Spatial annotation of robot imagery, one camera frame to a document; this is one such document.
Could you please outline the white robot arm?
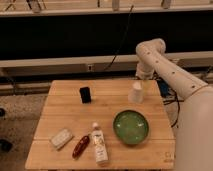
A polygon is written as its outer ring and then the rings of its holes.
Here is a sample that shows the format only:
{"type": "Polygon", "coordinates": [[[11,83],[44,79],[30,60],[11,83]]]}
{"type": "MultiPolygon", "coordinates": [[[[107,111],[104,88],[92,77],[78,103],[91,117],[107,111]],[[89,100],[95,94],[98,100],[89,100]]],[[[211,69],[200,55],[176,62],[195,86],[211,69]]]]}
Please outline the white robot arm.
{"type": "Polygon", "coordinates": [[[213,171],[213,87],[169,61],[157,38],[136,46],[141,79],[153,71],[184,100],[179,112],[173,171],[213,171]]]}

